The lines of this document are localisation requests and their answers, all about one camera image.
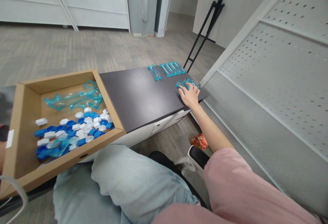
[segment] black easel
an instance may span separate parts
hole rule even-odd
[[[194,61],[196,60],[196,57],[198,56],[199,52],[201,51],[201,49],[202,49],[202,47],[203,47],[205,41],[208,39],[208,36],[209,36],[209,34],[211,33],[211,30],[212,30],[214,24],[216,23],[216,20],[218,19],[220,13],[222,12],[222,9],[223,9],[223,7],[224,7],[224,4],[222,4],[222,1],[223,1],[223,0],[218,0],[218,2],[215,2],[215,1],[212,2],[211,8],[209,9],[209,11],[208,11],[208,13],[207,13],[207,15],[206,15],[206,18],[205,18],[205,21],[203,22],[203,25],[202,25],[202,27],[201,27],[201,30],[199,31],[199,33],[198,33],[198,35],[197,35],[197,38],[196,38],[196,40],[195,40],[195,43],[194,43],[194,45],[192,46],[192,49],[191,49],[191,51],[190,51],[190,53],[189,53],[189,56],[188,56],[188,58],[187,58],[187,60],[186,60],[186,62],[185,62],[185,64],[184,64],[184,66],[183,66],[183,67],[185,68],[186,65],[187,65],[187,63],[188,63],[188,60],[191,61],[191,65],[190,65],[190,67],[189,67],[189,69],[188,69],[187,72],[189,72],[191,66],[193,65]],[[208,18],[209,18],[209,15],[211,14],[213,8],[215,8],[215,10],[214,10],[214,13],[213,13],[213,16],[212,16],[211,22],[210,22],[210,24],[209,24],[209,27],[208,27],[208,29],[207,29],[206,36],[203,36],[203,35],[202,35],[202,31],[203,31],[203,29],[204,29],[204,27],[205,27],[205,24],[206,24],[206,22],[207,22],[207,20],[208,20]],[[192,59],[190,56],[191,56],[192,51],[194,50],[194,48],[195,48],[195,46],[196,46],[196,44],[197,44],[197,41],[198,41],[198,39],[199,39],[200,36],[204,37],[203,42],[202,42],[201,46],[199,47],[199,49],[198,49],[198,51],[197,51],[197,53],[196,53],[194,59]]]

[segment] cable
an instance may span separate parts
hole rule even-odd
[[[3,205],[0,206],[0,209],[5,206],[13,197],[10,197]]]
[[[14,217],[12,217],[6,224],[11,223],[20,213],[23,212],[23,210],[26,208],[27,203],[28,203],[28,197],[27,194],[25,193],[24,189],[21,187],[21,185],[17,182],[17,180],[15,180],[12,177],[9,176],[0,176],[0,180],[7,180],[10,181],[11,184],[15,187],[15,189],[17,190],[18,194],[20,195],[20,197],[22,198],[22,202],[23,202],[23,206],[22,208],[17,212],[17,214],[14,215]]]

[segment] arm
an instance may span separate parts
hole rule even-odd
[[[187,85],[189,85],[189,91],[185,87],[179,88],[181,99],[195,115],[212,152],[214,153],[222,148],[234,149],[233,145],[230,143],[227,137],[222,133],[222,131],[216,126],[212,119],[209,118],[209,116],[199,105],[198,95],[200,90],[190,83],[187,83]]]

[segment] cardboard box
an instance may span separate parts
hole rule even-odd
[[[68,94],[83,90],[83,83],[89,80],[97,82],[103,97],[100,111],[107,107],[115,129],[41,166],[42,163],[38,161],[36,156],[39,138],[34,136],[34,132],[39,130],[40,127],[35,124],[35,120],[40,118],[48,120],[48,124],[41,126],[41,128],[58,126],[64,118],[76,120],[75,114],[82,111],[81,108],[75,108],[72,111],[69,108],[64,108],[57,111],[48,107],[44,98],[54,97],[57,93]],[[8,139],[3,175],[17,179],[26,192],[40,186],[126,134],[104,84],[95,69],[18,83],[10,130],[12,131],[12,140]],[[16,195],[15,188],[5,180],[1,181],[0,199],[13,195]]]

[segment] dark tabletop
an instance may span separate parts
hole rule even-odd
[[[155,81],[147,67],[100,74],[126,132],[188,109],[175,85],[188,79],[189,74],[166,77],[162,68],[155,68],[162,75],[159,81]],[[207,96],[208,92],[201,89],[199,101]]]

